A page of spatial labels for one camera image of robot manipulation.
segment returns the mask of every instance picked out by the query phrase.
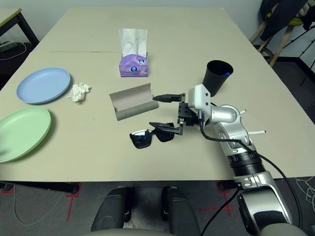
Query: plate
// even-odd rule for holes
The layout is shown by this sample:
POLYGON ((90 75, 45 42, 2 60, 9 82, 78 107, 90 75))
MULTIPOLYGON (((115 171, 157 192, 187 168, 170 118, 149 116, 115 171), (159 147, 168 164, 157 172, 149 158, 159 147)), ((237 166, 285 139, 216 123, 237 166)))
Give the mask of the plate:
POLYGON ((25 77, 18 85, 16 94, 26 103, 40 104, 62 95, 69 84, 69 72, 62 68, 49 67, 25 77))
POLYGON ((19 158, 36 147, 51 124, 49 111, 40 106, 19 109, 0 120, 0 162, 19 158))

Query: tissue box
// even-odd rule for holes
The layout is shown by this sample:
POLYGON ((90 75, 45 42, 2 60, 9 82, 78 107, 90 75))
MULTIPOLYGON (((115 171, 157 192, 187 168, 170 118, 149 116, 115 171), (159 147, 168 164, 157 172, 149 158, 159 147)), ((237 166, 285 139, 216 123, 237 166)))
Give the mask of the tissue box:
POLYGON ((137 54, 124 56, 119 63, 119 71, 121 77, 148 77, 148 59, 137 54))
POLYGON ((121 77, 148 77, 146 29, 120 29, 123 56, 119 63, 121 77))

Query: blue plate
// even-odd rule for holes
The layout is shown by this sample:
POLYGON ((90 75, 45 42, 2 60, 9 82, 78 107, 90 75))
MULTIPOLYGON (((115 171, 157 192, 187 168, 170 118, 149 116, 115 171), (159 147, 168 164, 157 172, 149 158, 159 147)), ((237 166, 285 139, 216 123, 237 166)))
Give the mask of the blue plate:
POLYGON ((49 67, 25 77, 16 89, 16 94, 26 103, 45 103, 62 95, 69 85, 69 72, 61 68, 49 67))

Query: crumpled tissue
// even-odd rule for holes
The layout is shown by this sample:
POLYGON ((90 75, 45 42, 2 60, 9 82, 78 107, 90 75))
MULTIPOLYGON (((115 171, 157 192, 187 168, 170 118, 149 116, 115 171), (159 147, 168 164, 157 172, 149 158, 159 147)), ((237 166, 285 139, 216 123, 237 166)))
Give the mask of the crumpled tissue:
POLYGON ((87 84, 74 84, 71 89, 71 94, 67 98, 71 99, 73 102, 81 101, 85 98, 85 93, 89 92, 89 89, 90 86, 87 84))

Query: beige table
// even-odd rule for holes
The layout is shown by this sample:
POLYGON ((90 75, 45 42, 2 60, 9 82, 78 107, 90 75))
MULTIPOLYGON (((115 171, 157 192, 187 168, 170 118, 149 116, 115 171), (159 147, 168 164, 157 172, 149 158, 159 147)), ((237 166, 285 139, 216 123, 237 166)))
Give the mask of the beige table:
POLYGON ((148 52, 191 52, 211 48, 218 38, 237 44, 245 40, 220 8, 193 7, 72 7, 36 47, 47 52, 121 52, 118 30, 148 30, 148 52))
POLYGON ((21 11, 20 8, 0 9, 0 36, 18 24, 33 47, 36 47, 39 41, 21 11))
POLYGON ((20 8, 0 9, 0 27, 21 12, 20 8))
MULTIPOLYGON (((206 9, 192 11, 199 11, 200 19, 211 19, 206 9)), ((163 42, 166 49, 172 49, 169 53, 149 51, 149 78, 121 78, 118 70, 120 53, 40 50, 31 53, 0 91, 0 117, 28 106, 16 97, 16 87, 25 76, 44 67, 62 67, 71 73, 74 83, 88 83, 92 90, 82 103, 67 100, 67 92, 60 99, 45 104, 54 119, 51 134, 43 145, 26 157, 1 163, 0 179, 231 179, 233 173, 220 145, 205 140, 196 127, 186 127, 184 136, 176 136, 167 143, 153 137, 151 146, 147 148, 136 149, 133 146, 130 132, 151 128, 150 121, 176 122, 178 104, 160 103, 158 109, 117 121, 109 97, 110 93, 146 83, 151 83, 154 95, 187 92, 201 83, 206 63, 214 59, 229 62, 234 73, 213 102, 247 109, 243 115, 244 126, 249 131, 265 129, 268 132, 253 136, 257 150, 277 164, 288 177, 314 175, 313 123, 226 13, 220 9, 208 11, 218 15, 212 24, 208 24, 207 31, 203 23, 200 27, 191 26, 197 27, 194 31, 201 32, 201 36, 194 33, 195 44, 182 44, 181 40, 176 40, 176 43, 173 39, 163 42)), ((186 17, 194 18, 196 15, 188 14, 186 17)), ((187 37, 193 38, 191 34, 188 31, 187 37)), ((274 177, 280 177, 268 164, 265 166, 274 177)))

